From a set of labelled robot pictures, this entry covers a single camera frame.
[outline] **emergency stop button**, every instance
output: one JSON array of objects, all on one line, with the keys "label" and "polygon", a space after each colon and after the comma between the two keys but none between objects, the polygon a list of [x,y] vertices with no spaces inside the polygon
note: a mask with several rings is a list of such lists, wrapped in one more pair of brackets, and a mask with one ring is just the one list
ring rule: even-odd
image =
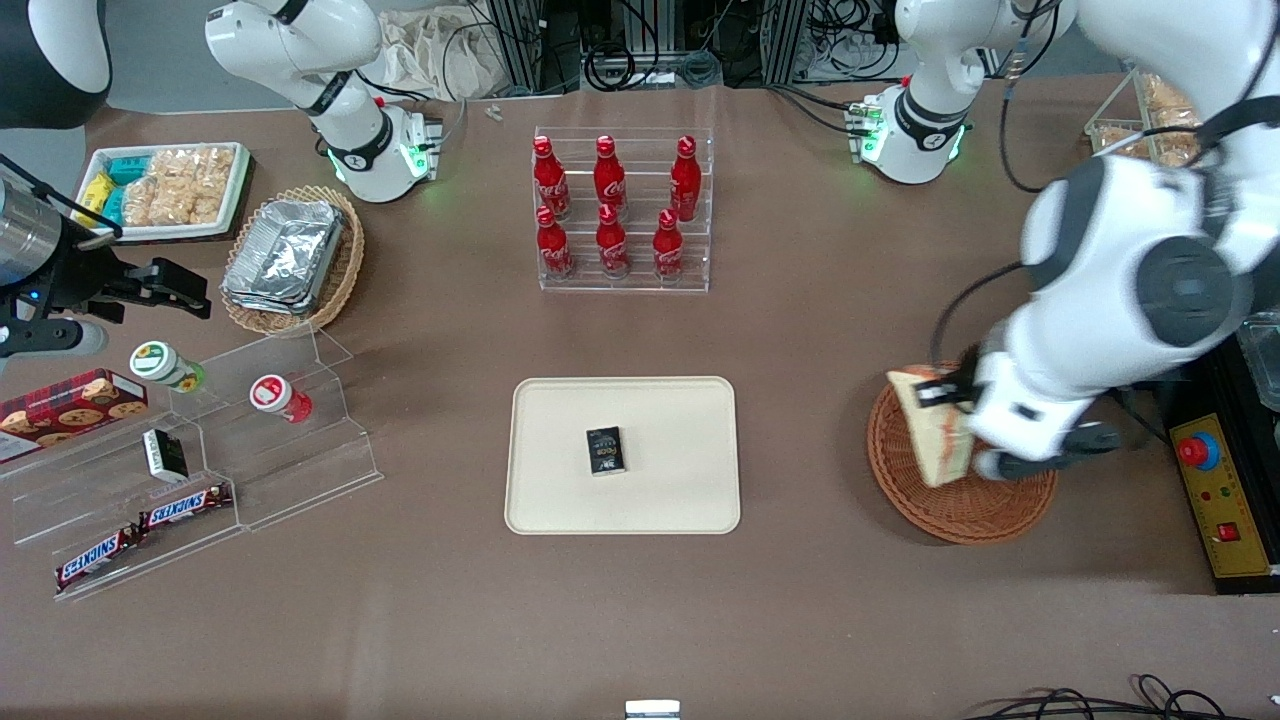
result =
[{"label": "emergency stop button", "polygon": [[1178,459],[1183,465],[1190,465],[1197,470],[1212,470],[1217,468],[1222,451],[1219,450],[1217,441],[1208,433],[1196,433],[1189,438],[1178,441]]}]

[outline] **snickers bar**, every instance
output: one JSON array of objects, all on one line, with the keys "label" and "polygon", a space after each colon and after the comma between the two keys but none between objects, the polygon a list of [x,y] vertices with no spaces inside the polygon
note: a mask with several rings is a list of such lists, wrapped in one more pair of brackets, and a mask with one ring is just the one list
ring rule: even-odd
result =
[{"label": "snickers bar", "polygon": [[138,527],[142,528],[143,533],[150,533],[160,525],[186,520],[187,518],[204,512],[210,507],[223,507],[224,505],[232,505],[233,502],[236,502],[236,500],[232,497],[232,484],[218,483],[216,486],[207,487],[195,495],[188,495],[182,500],[161,505],[155,510],[140,512]]},{"label": "snickers bar", "polygon": [[140,542],[142,542],[142,532],[137,525],[131,524],[128,528],[115,530],[93,547],[54,570],[54,575],[58,579],[58,593],[55,594],[61,594],[72,583],[83,579],[102,564]]}]

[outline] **silver cylinder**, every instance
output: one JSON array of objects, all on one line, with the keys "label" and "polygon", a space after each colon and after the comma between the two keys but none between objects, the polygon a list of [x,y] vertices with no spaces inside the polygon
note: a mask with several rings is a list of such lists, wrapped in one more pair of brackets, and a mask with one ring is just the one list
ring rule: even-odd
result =
[{"label": "silver cylinder", "polygon": [[63,217],[0,178],[0,286],[31,277],[58,249]]}]

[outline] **control box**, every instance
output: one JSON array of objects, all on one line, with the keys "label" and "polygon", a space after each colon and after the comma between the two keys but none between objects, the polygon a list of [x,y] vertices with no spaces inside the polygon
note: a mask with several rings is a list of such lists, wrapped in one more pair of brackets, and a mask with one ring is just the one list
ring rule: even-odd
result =
[{"label": "control box", "polygon": [[1233,337],[1185,368],[1164,413],[1201,543],[1222,594],[1280,592],[1276,416]]}]

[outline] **aluminum foil container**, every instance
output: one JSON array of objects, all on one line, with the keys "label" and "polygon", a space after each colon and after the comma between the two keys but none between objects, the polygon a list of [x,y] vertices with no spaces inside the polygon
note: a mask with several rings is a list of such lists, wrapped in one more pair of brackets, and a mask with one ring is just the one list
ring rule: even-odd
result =
[{"label": "aluminum foil container", "polygon": [[328,202],[269,202],[227,270],[223,292],[242,307],[310,313],[319,302],[342,225],[342,211]]}]

